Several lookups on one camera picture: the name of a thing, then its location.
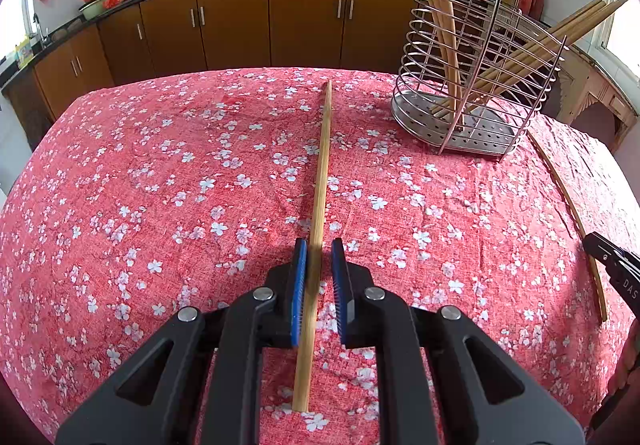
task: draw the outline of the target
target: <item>triangular cutout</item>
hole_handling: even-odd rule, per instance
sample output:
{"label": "triangular cutout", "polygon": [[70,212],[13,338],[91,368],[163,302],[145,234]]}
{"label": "triangular cutout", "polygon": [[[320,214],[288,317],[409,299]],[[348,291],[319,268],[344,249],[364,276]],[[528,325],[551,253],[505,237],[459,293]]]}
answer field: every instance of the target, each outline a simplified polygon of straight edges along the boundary
{"label": "triangular cutout", "polygon": [[133,370],[129,378],[118,388],[116,395],[137,405],[151,405],[173,347],[174,342],[171,340],[160,343],[146,360]]}
{"label": "triangular cutout", "polygon": [[484,395],[491,405],[498,405],[524,393],[524,386],[479,339],[469,337],[466,349],[478,373]]}

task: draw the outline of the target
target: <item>tablecloth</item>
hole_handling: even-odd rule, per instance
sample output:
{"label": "tablecloth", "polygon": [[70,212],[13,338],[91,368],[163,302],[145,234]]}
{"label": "tablecloth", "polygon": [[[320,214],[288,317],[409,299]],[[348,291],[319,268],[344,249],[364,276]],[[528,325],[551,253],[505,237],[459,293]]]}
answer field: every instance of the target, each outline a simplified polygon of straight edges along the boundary
{"label": "tablecloth", "polygon": [[[326,247],[341,237],[413,306],[460,307],[588,423],[632,316],[606,284],[599,324],[577,227],[529,141],[501,163],[438,156],[391,117],[393,76],[270,68],[90,92],[34,152],[0,216],[0,364],[47,437],[180,307],[226,306],[290,258],[329,78]],[[640,208],[606,148],[544,116],[530,129],[587,230],[639,250]],[[378,439],[374,353],[340,345],[324,269],[310,412],[290,409],[295,352],[269,349],[262,443]]]}

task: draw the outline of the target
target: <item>metal bolt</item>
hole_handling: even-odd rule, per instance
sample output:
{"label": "metal bolt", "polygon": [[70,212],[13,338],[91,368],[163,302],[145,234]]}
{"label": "metal bolt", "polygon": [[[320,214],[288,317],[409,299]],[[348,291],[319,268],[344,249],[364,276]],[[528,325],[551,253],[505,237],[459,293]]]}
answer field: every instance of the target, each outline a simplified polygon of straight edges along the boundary
{"label": "metal bolt", "polygon": [[458,320],[460,317],[462,317],[462,313],[460,313],[460,310],[455,306],[444,306],[440,310],[440,313],[447,320]]}
{"label": "metal bolt", "polygon": [[364,290],[364,296],[369,300],[383,300],[385,291],[377,286],[370,286]]}
{"label": "metal bolt", "polygon": [[198,310],[187,306],[178,311],[178,320],[182,322],[192,322],[198,317]]}
{"label": "metal bolt", "polygon": [[267,288],[266,286],[261,286],[254,290],[254,299],[255,300],[269,300],[273,297],[273,290],[271,288]]}

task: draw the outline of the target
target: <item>metal wire basket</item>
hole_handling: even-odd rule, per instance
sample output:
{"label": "metal wire basket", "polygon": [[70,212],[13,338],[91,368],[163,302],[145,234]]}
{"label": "metal wire basket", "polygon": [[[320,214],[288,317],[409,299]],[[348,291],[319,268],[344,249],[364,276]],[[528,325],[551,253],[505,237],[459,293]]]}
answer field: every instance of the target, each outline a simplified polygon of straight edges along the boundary
{"label": "metal wire basket", "polygon": [[394,117],[438,146],[439,154],[449,148],[504,157],[542,107],[565,41],[502,0],[450,0],[460,76],[452,80],[441,49],[447,32],[440,25],[442,0],[415,1],[391,103]]}

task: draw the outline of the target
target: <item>red floral tablecloth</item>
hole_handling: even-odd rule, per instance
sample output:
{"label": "red floral tablecloth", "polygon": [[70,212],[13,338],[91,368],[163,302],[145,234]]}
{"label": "red floral tablecloth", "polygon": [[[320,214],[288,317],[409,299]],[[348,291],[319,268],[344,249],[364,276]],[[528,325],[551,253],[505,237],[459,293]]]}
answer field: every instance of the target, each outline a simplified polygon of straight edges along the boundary
{"label": "red floral tablecloth", "polygon": [[[0,216],[0,364],[50,439],[176,310],[225,306],[289,259],[309,229],[328,78],[325,243],[341,237],[414,306],[459,306],[587,424],[632,316],[607,283],[599,325],[575,223],[527,139],[501,164],[437,156],[392,119],[389,75],[255,69],[91,92],[16,182]],[[639,250],[640,209],[606,148],[543,116],[531,128],[587,230]],[[290,409],[295,353],[268,350],[262,443],[377,441],[374,354],[340,346],[325,268],[311,412]]]}

